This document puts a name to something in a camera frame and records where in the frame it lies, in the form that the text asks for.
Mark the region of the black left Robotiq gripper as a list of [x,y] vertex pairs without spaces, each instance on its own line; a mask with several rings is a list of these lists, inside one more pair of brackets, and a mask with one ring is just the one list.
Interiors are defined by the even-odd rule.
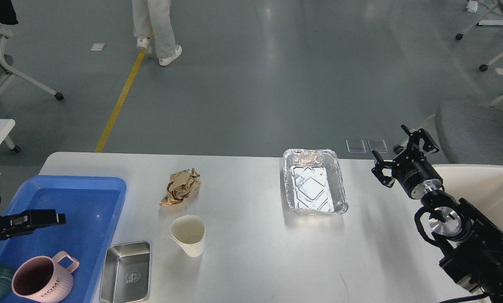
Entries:
[[32,234],[37,228],[63,224],[66,224],[65,214],[57,213],[55,209],[25,210],[4,217],[0,215],[0,241]]

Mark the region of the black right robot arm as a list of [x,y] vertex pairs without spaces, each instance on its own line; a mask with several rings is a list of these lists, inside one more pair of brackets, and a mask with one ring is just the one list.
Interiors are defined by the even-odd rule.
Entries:
[[439,266],[445,273],[471,293],[452,303],[484,298],[503,303],[503,231],[465,198],[457,200],[445,191],[442,177],[426,157],[439,151],[429,132],[401,128],[408,136],[406,146],[394,148],[392,161],[373,150],[371,172],[388,188],[398,181],[409,198],[421,202],[414,215],[418,233],[441,250]]

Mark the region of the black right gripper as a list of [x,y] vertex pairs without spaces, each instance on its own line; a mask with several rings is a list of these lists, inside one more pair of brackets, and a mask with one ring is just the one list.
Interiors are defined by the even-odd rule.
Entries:
[[[425,129],[409,130],[405,125],[401,128],[408,136],[403,151],[392,161],[385,161],[372,150],[375,166],[371,172],[383,186],[391,188],[397,180],[410,198],[420,200],[425,194],[442,188],[441,176],[428,162],[428,154],[438,153],[440,149]],[[391,170],[391,176],[384,175],[384,169]]]

